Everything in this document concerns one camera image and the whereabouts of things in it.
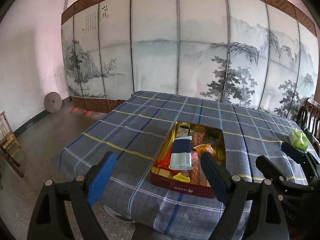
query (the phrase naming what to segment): green tissue pack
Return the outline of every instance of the green tissue pack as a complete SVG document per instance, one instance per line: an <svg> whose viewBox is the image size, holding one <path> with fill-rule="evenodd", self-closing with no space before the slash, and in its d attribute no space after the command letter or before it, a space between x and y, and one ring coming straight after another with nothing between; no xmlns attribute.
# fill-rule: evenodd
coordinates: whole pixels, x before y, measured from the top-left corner
<svg viewBox="0 0 320 240"><path fill-rule="evenodd" d="M308 148L309 140L303 131L293 129L289 133L289 140L291 145L299 150L306 151Z"/></svg>

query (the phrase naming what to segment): round disc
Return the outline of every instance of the round disc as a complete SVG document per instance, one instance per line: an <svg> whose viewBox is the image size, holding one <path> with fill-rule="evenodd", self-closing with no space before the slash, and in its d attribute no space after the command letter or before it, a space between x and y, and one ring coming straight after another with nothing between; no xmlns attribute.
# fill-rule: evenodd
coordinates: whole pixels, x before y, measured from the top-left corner
<svg viewBox="0 0 320 240"><path fill-rule="evenodd" d="M62 105L61 96L57 92L50 92L44 98L44 108L49 113L57 112Z"/></svg>

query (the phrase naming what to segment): folding screen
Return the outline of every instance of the folding screen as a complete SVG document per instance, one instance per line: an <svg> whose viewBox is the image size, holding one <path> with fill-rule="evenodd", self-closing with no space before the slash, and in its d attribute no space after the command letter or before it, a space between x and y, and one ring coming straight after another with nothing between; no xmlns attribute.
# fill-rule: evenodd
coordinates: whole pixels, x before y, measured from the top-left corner
<svg viewBox="0 0 320 240"><path fill-rule="evenodd" d="M132 0L134 88L176 93L176 0Z"/></svg>
<svg viewBox="0 0 320 240"><path fill-rule="evenodd" d="M226 0L180 1L179 95L218 101L226 81Z"/></svg>
<svg viewBox="0 0 320 240"><path fill-rule="evenodd" d="M82 109L151 90L295 118L315 92L315 25L286 0L79 0L61 24Z"/></svg>
<svg viewBox="0 0 320 240"><path fill-rule="evenodd" d="M133 93L130 0L101 2L99 18L100 53L106 97L127 100Z"/></svg>
<svg viewBox="0 0 320 240"><path fill-rule="evenodd" d="M267 5L270 25L270 57L260 110L287 117L297 83L300 62L298 22Z"/></svg>
<svg viewBox="0 0 320 240"><path fill-rule="evenodd" d="M231 42L225 102L257 109L269 58L266 4L259 0L228 0Z"/></svg>

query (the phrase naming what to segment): blue gripper pad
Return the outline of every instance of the blue gripper pad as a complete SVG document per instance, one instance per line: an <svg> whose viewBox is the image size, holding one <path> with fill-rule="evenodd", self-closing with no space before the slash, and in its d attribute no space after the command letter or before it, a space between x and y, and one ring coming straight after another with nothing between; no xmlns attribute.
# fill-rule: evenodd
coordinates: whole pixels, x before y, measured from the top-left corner
<svg viewBox="0 0 320 240"><path fill-rule="evenodd" d="M89 184L89 194L87 202L90 206L101 199L101 195L110 180L115 166L116 154L107 152L99 162L99 164L92 166L88 171L87 175L89 177L91 176L91 178L88 178L91 183Z"/></svg>

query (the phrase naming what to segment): painted bare tree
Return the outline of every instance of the painted bare tree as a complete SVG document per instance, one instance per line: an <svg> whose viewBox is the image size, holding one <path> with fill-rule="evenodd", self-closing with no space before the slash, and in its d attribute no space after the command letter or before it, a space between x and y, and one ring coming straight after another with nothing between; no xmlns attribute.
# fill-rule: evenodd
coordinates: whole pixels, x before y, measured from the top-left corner
<svg viewBox="0 0 320 240"><path fill-rule="evenodd" d="M116 71L117 66L116 66L116 58L115 59L111 59L109 60L108 64L106 64L105 62L103 63L103 76L104 77L108 77L110 71Z"/></svg>

